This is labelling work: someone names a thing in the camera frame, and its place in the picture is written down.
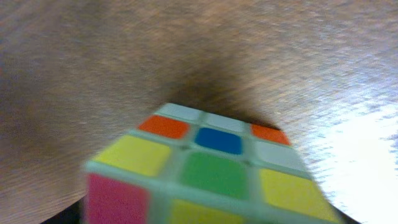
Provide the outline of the multicoloured puzzle cube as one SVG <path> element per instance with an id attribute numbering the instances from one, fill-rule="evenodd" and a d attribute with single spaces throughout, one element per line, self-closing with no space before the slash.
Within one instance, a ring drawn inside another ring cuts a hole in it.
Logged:
<path id="1" fill-rule="evenodd" d="M 87 224 L 342 221 L 282 131 L 173 103 L 85 174 Z"/>

